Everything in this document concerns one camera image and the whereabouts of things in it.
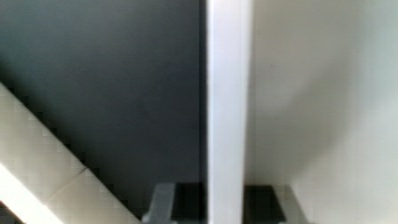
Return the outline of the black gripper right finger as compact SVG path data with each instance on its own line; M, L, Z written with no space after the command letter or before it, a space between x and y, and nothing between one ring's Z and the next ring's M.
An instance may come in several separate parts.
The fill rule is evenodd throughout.
M243 224L309 224L291 192L271 185L248 185Z

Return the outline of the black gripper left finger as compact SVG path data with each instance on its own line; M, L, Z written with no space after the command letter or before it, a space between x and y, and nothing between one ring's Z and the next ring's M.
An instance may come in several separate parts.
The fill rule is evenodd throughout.
M159 183L142 224L207 224L206 191L200 183Z

